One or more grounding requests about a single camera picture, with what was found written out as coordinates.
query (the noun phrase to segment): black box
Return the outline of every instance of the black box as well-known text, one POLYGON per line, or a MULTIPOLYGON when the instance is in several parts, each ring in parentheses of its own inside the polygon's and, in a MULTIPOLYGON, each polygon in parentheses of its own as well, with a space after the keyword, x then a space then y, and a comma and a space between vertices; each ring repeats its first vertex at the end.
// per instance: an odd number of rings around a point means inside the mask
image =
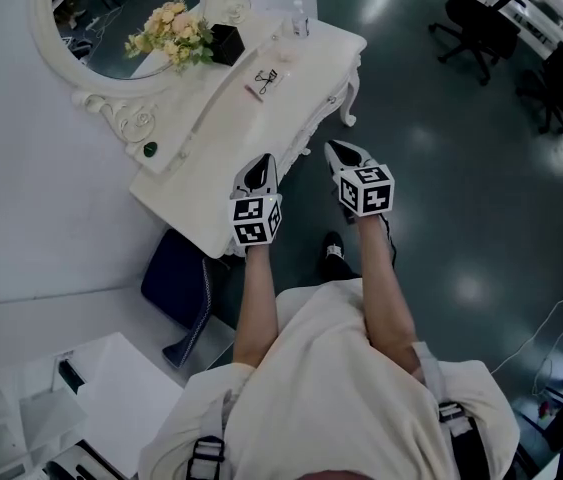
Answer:
POLYGON ((212 61, 218 64, 234 66, 234 63, 245 50, 237 27, 231 25, 213 25, 213 40, 210 43, 212 61))

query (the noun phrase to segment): shoe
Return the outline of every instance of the shoe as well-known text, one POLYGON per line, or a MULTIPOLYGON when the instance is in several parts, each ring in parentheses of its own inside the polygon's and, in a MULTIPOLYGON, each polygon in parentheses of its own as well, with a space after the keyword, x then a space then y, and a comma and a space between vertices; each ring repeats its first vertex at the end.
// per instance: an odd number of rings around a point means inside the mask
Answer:
POLYGON ((327 235, 325 235, 323 244, 321 245, 321 256, 319 259, 321 262, 324 262, 333 254, 341 259, 345 259, 343 239, 336 231, 330 231, 327 235))
POLYGON ((234 178, 231 199, 277 194, 277 163, 270 153, 256 157, 234 178))
POLYGON ((338 184, 336 173, 345 169, 378 165, 365 149, 342 140, 329 140, 324 146, 325 158, 330 168, 330 174, 338 184))
POLYGON ((325 143, 323 149, 326 162, 328 162, 328 169, 330 169, 330 175, 335 183, 332 195, 336 199, 339 208, 343 211, 345 221, 348 224, 353 224, 355 220, 354 213, 339 201, 339 185, 341 184, 339 173, 346 169, 378 165, 378 163, 365 149, 342 140, 329 140, 325 143))

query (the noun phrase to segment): marker cube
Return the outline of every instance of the marker cube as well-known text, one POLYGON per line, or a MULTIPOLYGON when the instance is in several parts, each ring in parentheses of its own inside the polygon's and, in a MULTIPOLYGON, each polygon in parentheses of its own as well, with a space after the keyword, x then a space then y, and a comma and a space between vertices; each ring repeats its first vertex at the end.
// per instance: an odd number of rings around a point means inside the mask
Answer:
POLYGON ((269 244, 281 223, 281 196, 251 196, 230 199, 230 224, 237 245, 269 244))
POLYGON ((348 169, 338 176, 339 201, 358 217, 392 210, 394 178, 386 165, 348 169))

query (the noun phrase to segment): white t-shirt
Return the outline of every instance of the white t-shirt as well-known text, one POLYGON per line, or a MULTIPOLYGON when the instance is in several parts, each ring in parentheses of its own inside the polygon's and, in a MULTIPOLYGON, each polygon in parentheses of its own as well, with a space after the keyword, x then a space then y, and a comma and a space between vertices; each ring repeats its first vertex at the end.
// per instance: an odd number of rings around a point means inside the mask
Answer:
MULTIPOLYGON (((436 400, 370 346, 361 307, 359 279, 279 295, 283 330, 259 368, 232 364, 190 379, 144 450, 140 479, 185 478, 200 420, 226 392, 226 455, 235 480, 296 480, 327 470, 377 480, 451 479, 436 400)), ((490 477, 503 478, 519 441, 505 396, 481 362, 440 366, 450 399, 477 420, 490 477)))

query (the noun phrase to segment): strap buckle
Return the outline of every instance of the strap buckle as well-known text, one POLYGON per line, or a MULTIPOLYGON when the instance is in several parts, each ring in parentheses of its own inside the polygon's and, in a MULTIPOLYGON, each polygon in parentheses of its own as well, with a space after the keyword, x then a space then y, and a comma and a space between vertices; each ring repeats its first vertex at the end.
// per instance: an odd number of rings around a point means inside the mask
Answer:
POLYGON ((465 417, 465 410, 460 404, 456 402, 443 402, 439 404, 439 421, 441 423, 465 417))
POLYGON ((223 439, 219 439, 215 436, 206 436, 197 439, 194 443, 194 450, 192 451, 192 458, 188 461, 188 471, 186 473, 186 480, 219 480, 221 473, 221 463, 225 460, 225 442, 223 439), (204 461, 205 464, 195 464, 194 461, 204 461), (196 467, 197 470, 200 468, 209 469, 211 467, 208 462, 214 462, 214 473, 208 471, 203 471, 201 474, 203 476, 192 476, 192 468, 196 467))

